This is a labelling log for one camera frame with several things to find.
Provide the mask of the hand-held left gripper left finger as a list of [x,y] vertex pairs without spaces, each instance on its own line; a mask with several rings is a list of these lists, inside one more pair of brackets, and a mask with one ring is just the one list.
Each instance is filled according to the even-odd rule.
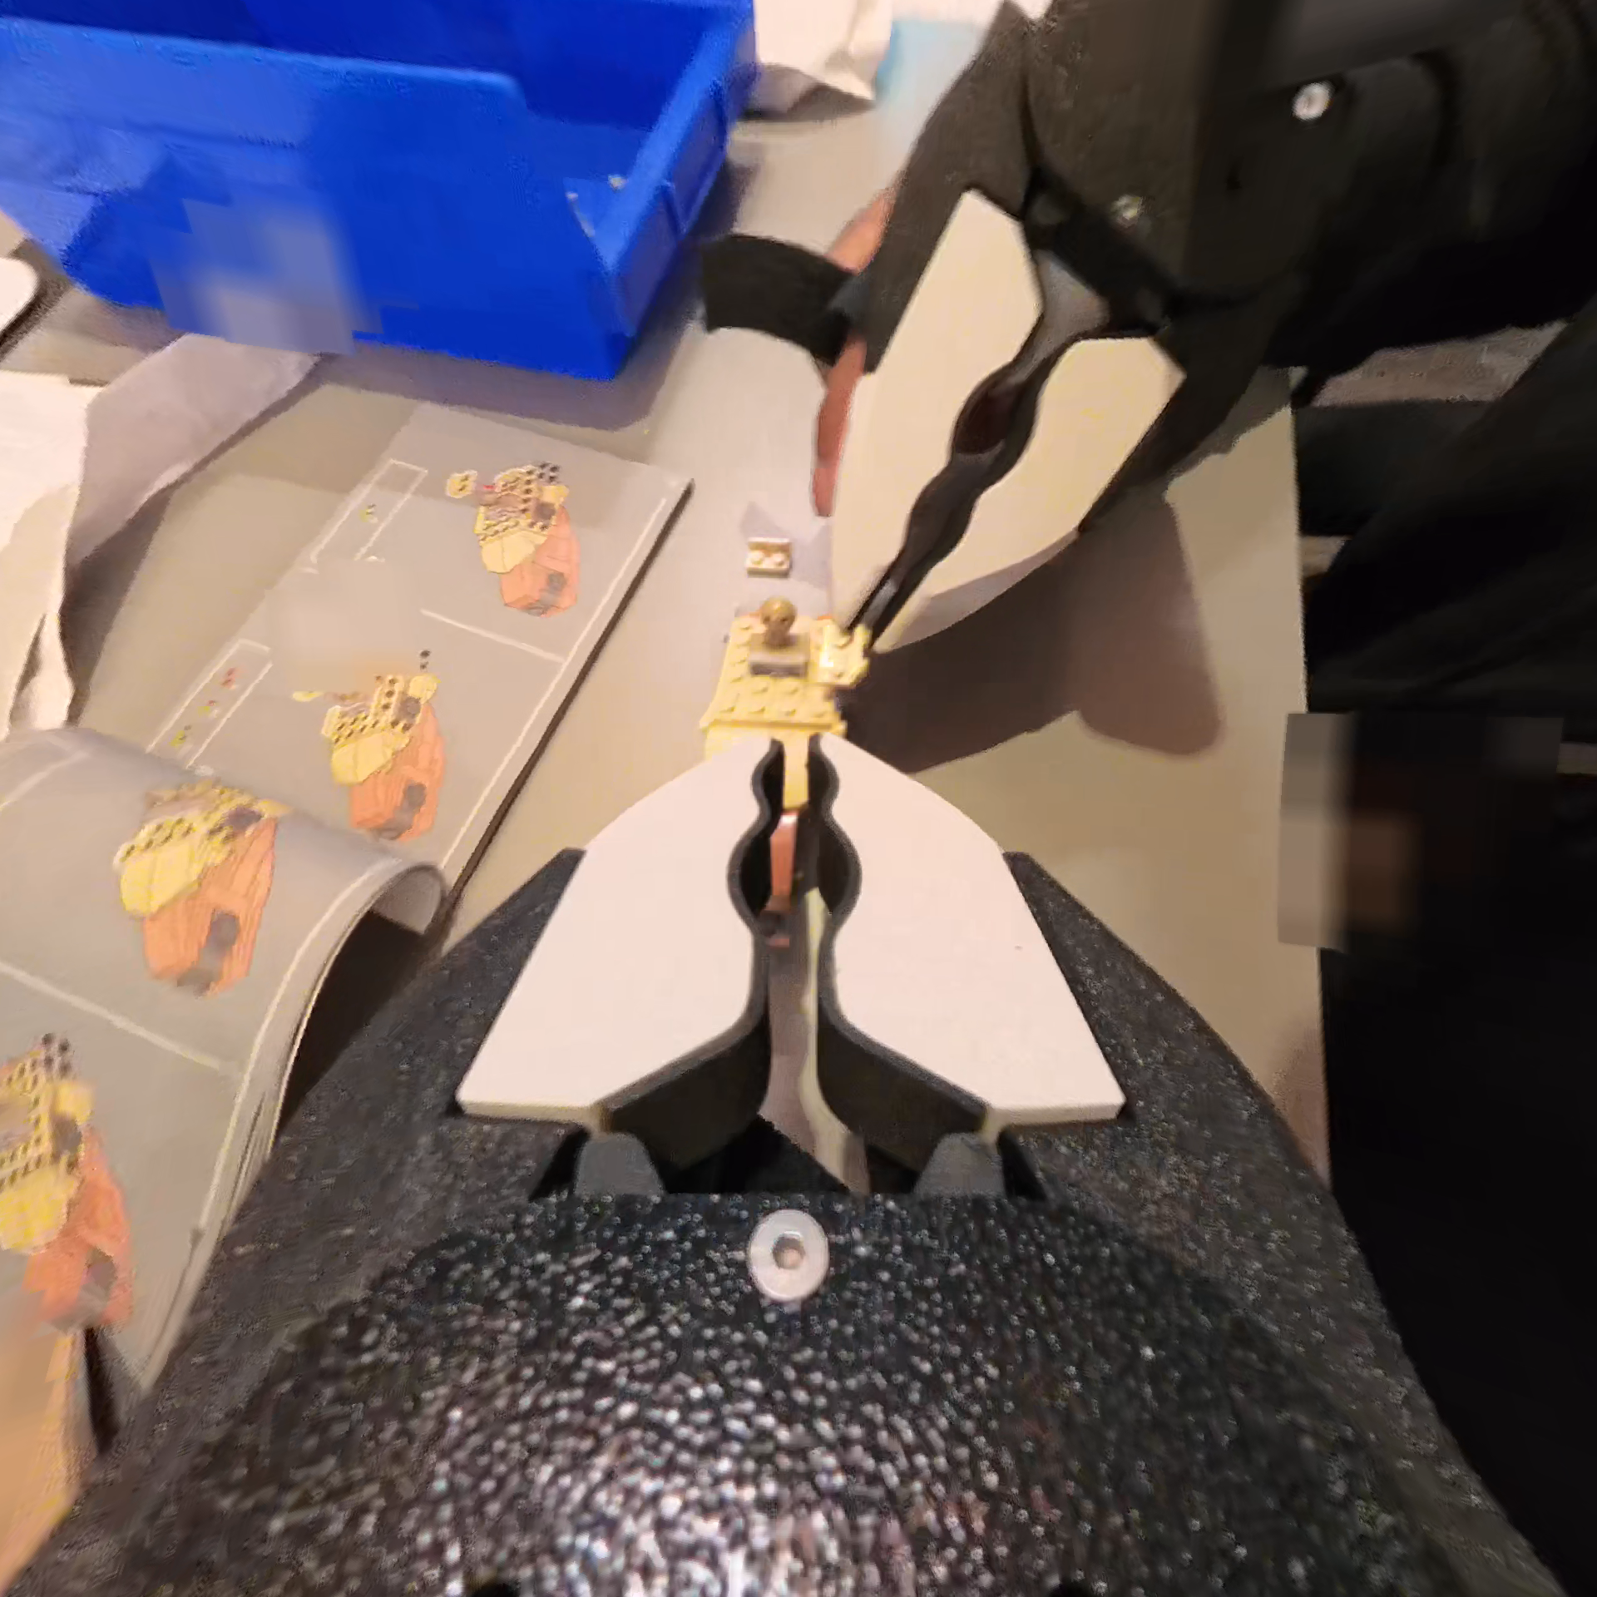
[[757,1119],[768,948],[743,866],[781,764],[774,743],[736,743],[591,840],[456,1089],[462,1112],[584,1129]]

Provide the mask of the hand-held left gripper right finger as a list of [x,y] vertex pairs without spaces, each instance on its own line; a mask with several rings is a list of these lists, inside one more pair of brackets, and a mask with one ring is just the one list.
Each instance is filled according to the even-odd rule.
[[1126,1093],[1004,849],[947,798],[812,741],[818,1085],[861,1138],[1093,1125]]

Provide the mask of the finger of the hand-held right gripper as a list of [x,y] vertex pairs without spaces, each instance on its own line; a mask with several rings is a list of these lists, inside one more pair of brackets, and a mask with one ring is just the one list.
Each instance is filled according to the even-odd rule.
[[876,368],[852,395],[831,509],[831,606],[894,627],[964,537],[1004,450],[956,433],[1044,315],[1023,224],[979,191],[954,203]]
[[1101,336],[1065,349],[1036,393],[1013,465],[983,488],[954,547],[890,621],[876,651],[918,644],[1019,585],[1078,534],[1184,381],[1150,336]]

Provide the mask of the tan brick vehicle model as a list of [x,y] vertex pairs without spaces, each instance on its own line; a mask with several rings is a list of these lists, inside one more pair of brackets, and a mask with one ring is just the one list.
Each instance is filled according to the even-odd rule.
[[810,754],[821,733],[846,733],[840,695],[867,674],[873,631],[831,615],[804,615],[774,594],[732,619],[717,684],[702,718],[705,756],[743,741],[781,750],[781,796],[768,842],[768,895],[760,923],[787,940],[800,842],[812,802]]

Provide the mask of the grey desk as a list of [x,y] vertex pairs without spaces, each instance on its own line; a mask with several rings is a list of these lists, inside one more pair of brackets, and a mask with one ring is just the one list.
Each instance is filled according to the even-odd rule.
[[[1082,528],[987,608],[871,648],[865,733],[1004,849],[1124,1089],[1107,1123],[861,1138],[816,1068],[827,927],[812,802],[770,1075],[745,1129],[470,1115],[456,1089],[584,847],[563,851],[331,1066],[224,1229],[160,1381],[15,1593],[1291,1593],[1352,1575],[1338,1412],[1251,1285],[1184,1264],[1158,1131],[1240,1129],[1318,1172],[1165,952],[1280,965],[1285,735],[1304,707],[1291,421],[1238,313],[1126,324],[1025,239],[1044,315],[956,444],[1025,444],[1065,349],[1184,372]],[[635,756],[709,707],[726,596],[698,572],[599,724]],[[709,760],[703,748],[671,779]]]

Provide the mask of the person's right hand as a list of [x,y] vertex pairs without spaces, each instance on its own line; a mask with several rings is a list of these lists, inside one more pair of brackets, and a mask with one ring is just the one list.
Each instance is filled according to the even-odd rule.
[[[897,180],[880,189],[838,233],[829,258],[859,273],[882,243],[897,193]],[[825,391],[814,423],[812,507],[821,516],[833,515],[837,475],[846,448],[852,397],[865,374],[865,340],[852,334],[837,361],[825,370]]]

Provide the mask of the grey instruction booklet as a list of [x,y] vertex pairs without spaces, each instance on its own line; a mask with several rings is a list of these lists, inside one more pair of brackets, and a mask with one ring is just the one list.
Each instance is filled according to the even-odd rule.
[[4,745],[4,1583],[167,1361],[346,944],[430,931],[690,490],[420,404],[141,745]]

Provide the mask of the blue plastic bin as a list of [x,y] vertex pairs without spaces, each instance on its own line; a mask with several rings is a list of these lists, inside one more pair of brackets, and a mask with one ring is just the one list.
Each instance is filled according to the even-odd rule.
[[753,75],[751,3],[4,3],[2,205],[181,330],[610,380]]

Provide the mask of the white paper bag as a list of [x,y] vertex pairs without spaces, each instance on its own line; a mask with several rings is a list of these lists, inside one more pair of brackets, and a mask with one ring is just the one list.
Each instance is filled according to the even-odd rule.
[[106,385],[2,374],[2,735],[65,726],[76,568],[299,387],[312,351],[181,334]]

